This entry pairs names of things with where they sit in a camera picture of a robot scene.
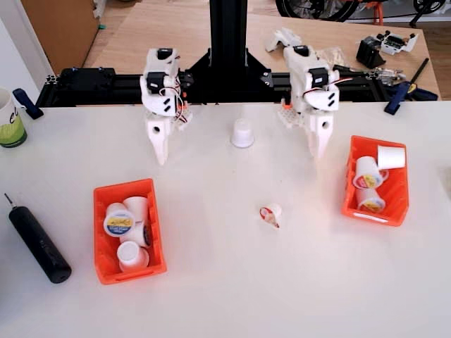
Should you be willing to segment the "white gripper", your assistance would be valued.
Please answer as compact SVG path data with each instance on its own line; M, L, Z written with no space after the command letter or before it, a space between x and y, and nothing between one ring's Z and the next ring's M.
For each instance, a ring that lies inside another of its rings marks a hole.
M173 130L173 119L172 117L148 115L145 124L156 159L159 165L164 165L168 159L168 138Z
M309 136L309 150L314 158L321 158L333 133L333 112L314 111L306 114L305 130Z

